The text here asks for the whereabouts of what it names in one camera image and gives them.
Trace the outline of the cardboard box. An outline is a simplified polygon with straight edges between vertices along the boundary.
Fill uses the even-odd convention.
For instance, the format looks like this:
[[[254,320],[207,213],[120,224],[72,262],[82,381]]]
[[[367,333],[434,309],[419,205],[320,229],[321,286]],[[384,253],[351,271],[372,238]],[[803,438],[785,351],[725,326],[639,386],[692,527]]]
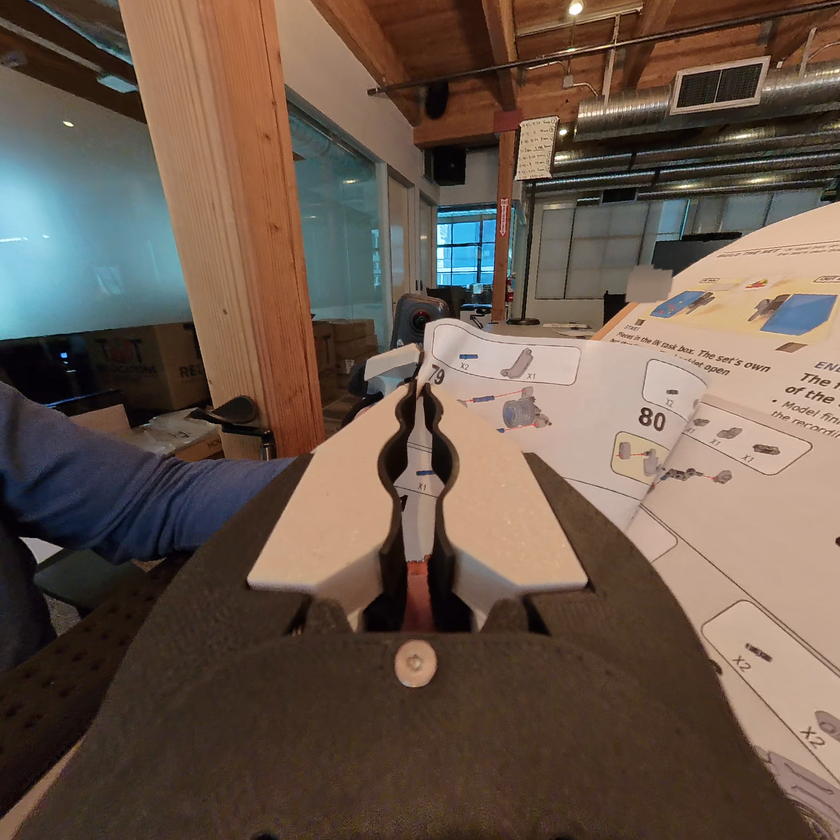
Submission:
[[[192,322],[83,332],[94,380],[127,407],[170,413],[210,399]]]

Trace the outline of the handwritten paper on post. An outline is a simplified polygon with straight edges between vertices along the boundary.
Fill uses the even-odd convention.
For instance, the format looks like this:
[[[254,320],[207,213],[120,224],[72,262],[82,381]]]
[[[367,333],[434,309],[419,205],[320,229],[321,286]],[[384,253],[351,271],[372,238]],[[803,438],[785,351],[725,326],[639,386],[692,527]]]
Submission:
[[[552,115],[523,120],[514,179],[519,182],[550,179],[559,117]]]

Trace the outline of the large printed instruction sheet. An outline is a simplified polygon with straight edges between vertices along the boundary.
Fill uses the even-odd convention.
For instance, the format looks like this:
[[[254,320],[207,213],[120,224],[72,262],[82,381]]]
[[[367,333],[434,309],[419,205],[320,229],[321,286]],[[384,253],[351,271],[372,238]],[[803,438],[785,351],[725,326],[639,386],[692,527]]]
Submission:
[[[689,362],[711,396],[839,441],[839,205],[736,239],[603,341]]]

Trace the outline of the black dimpled foam mat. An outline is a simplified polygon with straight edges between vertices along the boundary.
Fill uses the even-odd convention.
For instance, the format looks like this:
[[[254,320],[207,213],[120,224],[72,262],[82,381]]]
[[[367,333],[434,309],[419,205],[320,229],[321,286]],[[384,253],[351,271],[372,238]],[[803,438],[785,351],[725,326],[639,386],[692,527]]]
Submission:
[[[190,558],[139,571],[77,625],[1,679],[1,816],[70,751],[97,716],[154,603]]]

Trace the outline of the black monitor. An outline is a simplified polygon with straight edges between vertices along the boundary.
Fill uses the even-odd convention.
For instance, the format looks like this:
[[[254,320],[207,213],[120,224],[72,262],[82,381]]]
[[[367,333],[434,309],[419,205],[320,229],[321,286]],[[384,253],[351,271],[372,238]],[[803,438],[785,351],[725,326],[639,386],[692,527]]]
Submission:
[[[699,260],[733,244],[734,238],[689,238],[658,241],[654,247],[652,267],[668,270],[672,277]]]

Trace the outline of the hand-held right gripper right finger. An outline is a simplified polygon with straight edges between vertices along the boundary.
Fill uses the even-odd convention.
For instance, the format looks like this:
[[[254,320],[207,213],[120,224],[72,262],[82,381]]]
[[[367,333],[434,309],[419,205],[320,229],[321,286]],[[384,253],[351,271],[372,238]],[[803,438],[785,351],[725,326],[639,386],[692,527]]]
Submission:
[[[575,592],[588,578],[520,447],[425,384],[436,498],[427,586],[435,625],[482,625],[492,607]]]

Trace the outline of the wooden pillar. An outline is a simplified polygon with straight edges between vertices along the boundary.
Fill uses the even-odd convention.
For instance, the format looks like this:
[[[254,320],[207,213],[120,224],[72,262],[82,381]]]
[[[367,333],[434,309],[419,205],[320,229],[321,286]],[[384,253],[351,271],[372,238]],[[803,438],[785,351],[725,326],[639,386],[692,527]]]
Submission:
[[[125,1],[213,403],[238,395],[279,456],[324,439],[274,2]]]

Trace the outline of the white air vent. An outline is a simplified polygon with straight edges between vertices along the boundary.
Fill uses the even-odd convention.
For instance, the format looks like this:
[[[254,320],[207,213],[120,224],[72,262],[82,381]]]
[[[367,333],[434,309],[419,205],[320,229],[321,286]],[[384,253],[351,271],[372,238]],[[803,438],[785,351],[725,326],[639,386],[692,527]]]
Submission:
[[[740,59],[679,70],[668,113],[683,116],[760,104],[770,57]]]

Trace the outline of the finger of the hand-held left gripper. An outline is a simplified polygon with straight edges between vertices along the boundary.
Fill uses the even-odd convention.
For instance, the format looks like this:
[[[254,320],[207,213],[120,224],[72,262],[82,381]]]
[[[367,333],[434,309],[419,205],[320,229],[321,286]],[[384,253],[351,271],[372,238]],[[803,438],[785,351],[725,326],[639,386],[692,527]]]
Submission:
[[[424,356],[420,344],[406,344],[372,356],[364,365],[366,389],[396,389],[411,381]]]

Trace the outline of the person's right hand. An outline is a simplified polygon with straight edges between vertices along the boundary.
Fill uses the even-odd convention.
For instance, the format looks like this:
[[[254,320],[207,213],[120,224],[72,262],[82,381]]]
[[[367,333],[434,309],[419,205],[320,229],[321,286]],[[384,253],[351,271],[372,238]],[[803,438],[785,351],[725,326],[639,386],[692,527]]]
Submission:
[[[406,607],[402,621],[405,633],[430,634],[436,629],[427,579],[430,558],[427,555],[423,560],[406,564]]]

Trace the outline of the person's left forearm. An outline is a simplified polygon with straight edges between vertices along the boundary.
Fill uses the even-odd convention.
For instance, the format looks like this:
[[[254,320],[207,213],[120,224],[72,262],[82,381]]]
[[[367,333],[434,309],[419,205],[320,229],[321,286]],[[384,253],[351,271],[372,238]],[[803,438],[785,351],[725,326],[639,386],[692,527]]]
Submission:
[[[114,563],[196,550],[291,463],[156,455],[1,385],[4,523]]]

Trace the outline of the thin wooden post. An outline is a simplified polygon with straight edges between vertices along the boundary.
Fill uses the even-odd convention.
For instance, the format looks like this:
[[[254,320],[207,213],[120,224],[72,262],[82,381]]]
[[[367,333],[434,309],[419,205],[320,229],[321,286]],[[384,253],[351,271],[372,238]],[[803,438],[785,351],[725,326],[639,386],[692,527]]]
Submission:
[[[503,323],[508,310],[508,275],[510,259],[513,176],[516,171],[518,131],[522,111],[500,110],[494,115],[494,130],[499,136],[497,168],[497,231],[493,262],[490,319]]]

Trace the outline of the instruction booklet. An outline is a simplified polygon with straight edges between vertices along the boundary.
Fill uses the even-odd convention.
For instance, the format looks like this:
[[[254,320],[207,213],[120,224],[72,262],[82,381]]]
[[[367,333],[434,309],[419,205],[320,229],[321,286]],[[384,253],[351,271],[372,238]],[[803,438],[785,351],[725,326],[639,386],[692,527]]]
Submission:
[[[423,381],[539,455],[676,596],[739,722],[838,838],[838,449],[710,396],[658,349],[425,328]]]

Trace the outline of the silver ventilation duct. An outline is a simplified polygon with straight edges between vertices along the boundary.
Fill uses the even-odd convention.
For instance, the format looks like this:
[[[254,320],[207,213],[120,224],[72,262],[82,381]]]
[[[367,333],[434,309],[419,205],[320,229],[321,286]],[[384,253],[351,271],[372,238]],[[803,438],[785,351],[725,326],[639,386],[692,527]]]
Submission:
[[[838,109],[838,60],[798,66],[769,67],[759,105],[688,115],[669,115],[674,79],[667,85],[619,91],[608,100],[582,100],[574,126],[576,141],[606,140],[673,130],[706,128],[776,118],[798,117]]]

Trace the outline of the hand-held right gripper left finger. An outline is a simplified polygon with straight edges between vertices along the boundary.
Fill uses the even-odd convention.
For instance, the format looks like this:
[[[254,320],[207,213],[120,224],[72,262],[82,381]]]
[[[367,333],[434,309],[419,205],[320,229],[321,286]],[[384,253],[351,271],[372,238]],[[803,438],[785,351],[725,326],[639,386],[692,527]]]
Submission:
[[[403,504],[416,385],[356,417],[312,454],[247,583],[338,602],[347,616],[403,618]]]

